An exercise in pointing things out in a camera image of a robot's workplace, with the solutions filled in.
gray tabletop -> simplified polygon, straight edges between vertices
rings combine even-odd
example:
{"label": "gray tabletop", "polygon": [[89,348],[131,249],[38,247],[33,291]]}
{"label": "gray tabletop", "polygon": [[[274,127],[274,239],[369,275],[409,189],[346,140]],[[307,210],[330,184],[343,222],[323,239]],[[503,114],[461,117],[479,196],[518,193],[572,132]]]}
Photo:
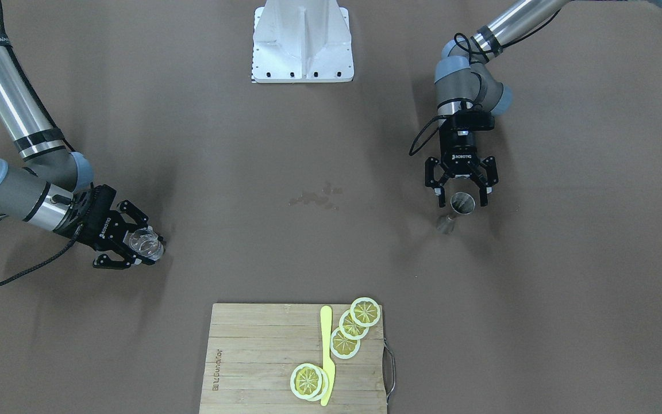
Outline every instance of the gray tabletop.
{"label": "gray tabletop", "polygon": [[[356,77],[249,81],[262,2],[5,2],[20,61],[97,183],[168,239],[0,288],[0,414],[198,412],[215,302],[386,310],[390,412],[662,412],[662,9],[575,2],[488,65],[515,100],[491,204],[436,233],[433,70],[509,0],[346,0]],[[20,165],[0,123],[0,157]],[[328,205],[292,204],[324,187]],[[467,183],[458,189],[471,191]],[[0,279],[66,240],[0,223]]]}

citrus slice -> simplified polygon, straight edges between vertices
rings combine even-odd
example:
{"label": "citrus slice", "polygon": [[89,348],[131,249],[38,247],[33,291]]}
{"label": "citrus slice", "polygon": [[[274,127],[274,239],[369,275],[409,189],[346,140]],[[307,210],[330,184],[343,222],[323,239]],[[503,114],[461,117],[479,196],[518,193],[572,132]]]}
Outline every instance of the citrus slice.
{"label": "citrus slice", "polygon": [[314,364],[301,364],[290,375],[290,389],[297,398],[308,399],[321,392],[322,370]]}
{"label": "citrus slice", "polygon": [[341,319],[338,320],[338,327],[341,330],[341,334],[350,340],[360,340],[370,331],[370,328],[360,327],[357,325],[357,322],[354,322],[351,309],[341,315]]}
{"label": "citrus slice", "polygon": [[331,333],[331,353],[340,359],[349,359],[359,352],[359,346],[362,341],[350,340],[342,335],[339,328]]}
{"label": "citrus slice", "polygon": [[358,298],[352,302],[352,320],[363,328],[371,327],[379,322],[382,316],[382,309],[372,298]]}
{"label": "citrus slice", "polygon": [[329,390],[329,376],[326,375],[326,372],[323,369],[321,369],[321,379],[321,392],[319,392],[318,395],[313,398],[308,398],[308,401],[320,401],[321,398],[324,397],[326,391]]}

cutting board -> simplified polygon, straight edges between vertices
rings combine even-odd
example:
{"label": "cutting board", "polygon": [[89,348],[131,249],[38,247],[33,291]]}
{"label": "cutting board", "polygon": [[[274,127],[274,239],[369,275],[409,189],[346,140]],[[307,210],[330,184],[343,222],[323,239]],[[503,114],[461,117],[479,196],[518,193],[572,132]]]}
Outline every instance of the cutting board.
{"label": "cutting board", "polygon": [[[380,319],[359,352],[338,359],[328,406],[292,395],[290,375],[321,366],[323,305],[214,304],[200,414],[384,414],[384,329]],[[333,328],[351,305],[331,305]]]}

white mounting bracket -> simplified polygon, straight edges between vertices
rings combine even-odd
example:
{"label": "white mounting bracket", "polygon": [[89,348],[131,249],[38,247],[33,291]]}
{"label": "white mounting bracket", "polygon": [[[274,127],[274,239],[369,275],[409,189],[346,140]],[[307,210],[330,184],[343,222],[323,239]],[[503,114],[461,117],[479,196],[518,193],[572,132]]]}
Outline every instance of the white mounting bracket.
{"label": "white mounting bracket", "polygon": [[349,82],[349,10],[336,0],[267,0],[255,10],[252,81]]}

lemon slice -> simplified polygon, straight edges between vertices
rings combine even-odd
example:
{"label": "lemon slice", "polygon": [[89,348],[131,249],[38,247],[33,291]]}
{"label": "lemon slice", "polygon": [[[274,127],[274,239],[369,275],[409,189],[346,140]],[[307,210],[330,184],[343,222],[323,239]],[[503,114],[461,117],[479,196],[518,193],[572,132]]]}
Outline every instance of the lemon slice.
{"label": "lemon slice", "polygon": [[329,376],[326,375],[326,372],[323,369],[321,369],[321,379],[322,379],[321,392],[318,393],[318,395],[315,397],[308,398],[308,401],[320,401],[321,398],[324,397],[326,391],[329,390]]}
{"label": "lemon slice", "polygon": [[352,302],[351,311],[354,323],[363,328],[372,327],[379,322],[379,317],[382,316],[382,309],[372,298],[358,298]]}
{"label": "lemon slice", "polygon": [[362,341],[350,340],[342,335],[339,328],[331,333],[331,353],[340,359],[349,359],[359,352],[359,346]]}
{"label": "lemon slice", "polygon": [[341,319],[338,320],[338,327],[341,330],[341,334],[350,340],[360,340],[370,331],[370,328],[360,327],[357,325],[357,322],[354,322],[351,309],[341,315]]}
{"label": "lemon slice", "polygon": [[322,370],[314,364],[301,364],[290,375],[290,389],[297,398],[310,399],[321,392]]}

